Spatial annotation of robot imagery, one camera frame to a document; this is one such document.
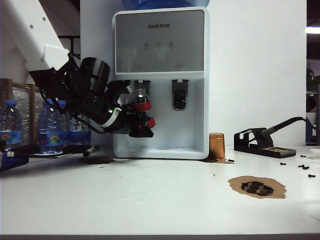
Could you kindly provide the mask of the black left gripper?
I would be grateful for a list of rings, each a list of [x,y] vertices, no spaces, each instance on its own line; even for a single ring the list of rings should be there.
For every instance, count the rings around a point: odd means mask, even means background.
[[[107,84],[107,101],[119,105],[121,94],[128,94],[130,80],[114,80]],[[130,137],[153,137],[154,118],[146,112],[128,114],[126,105],[111,107],[107,110],[108,119],[103,123],[103,131],[111,134],[129,135]]]

